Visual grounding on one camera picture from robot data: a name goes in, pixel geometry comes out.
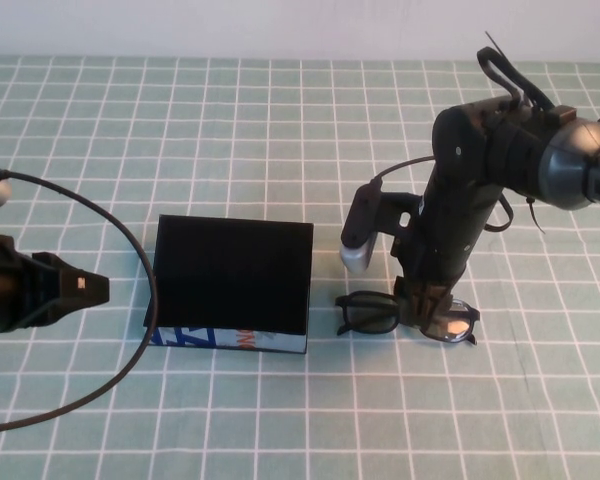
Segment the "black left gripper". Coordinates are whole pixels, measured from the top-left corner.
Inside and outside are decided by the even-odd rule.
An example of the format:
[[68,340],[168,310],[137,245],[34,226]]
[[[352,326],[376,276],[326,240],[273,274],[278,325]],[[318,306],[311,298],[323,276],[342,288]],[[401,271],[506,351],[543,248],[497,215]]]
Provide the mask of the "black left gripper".
[[109,300],[106,276],[49,252],[24,255],[12,237],[0,235],[0,333],[50,326]]

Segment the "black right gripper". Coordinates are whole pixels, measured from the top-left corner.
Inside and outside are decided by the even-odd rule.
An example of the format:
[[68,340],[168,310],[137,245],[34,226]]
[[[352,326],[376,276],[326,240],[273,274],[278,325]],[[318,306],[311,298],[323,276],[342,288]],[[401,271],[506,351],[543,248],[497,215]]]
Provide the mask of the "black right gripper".
[[427,185],[392,246],[404,276],[393,287],[400,321],[429,320],[450,309],[452,288],[502,193],[493,184]]

